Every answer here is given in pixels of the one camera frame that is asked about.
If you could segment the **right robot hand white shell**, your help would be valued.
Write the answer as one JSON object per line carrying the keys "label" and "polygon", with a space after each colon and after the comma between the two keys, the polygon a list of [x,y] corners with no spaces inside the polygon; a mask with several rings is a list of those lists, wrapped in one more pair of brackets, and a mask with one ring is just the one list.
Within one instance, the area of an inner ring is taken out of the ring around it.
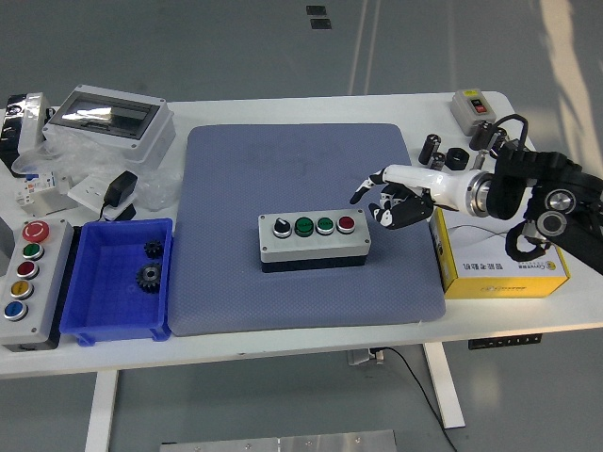
{"label": "right robot hand white shell", "polygon": [[479,174],[477,170],[453,175],[435,169],[390,165],[369,175],[350,203],[358,203],[372,187],[384,186],[380,202],[370,204],[368,212],[390,230],[429,218],[435,206],[471,216],[472,184]]}

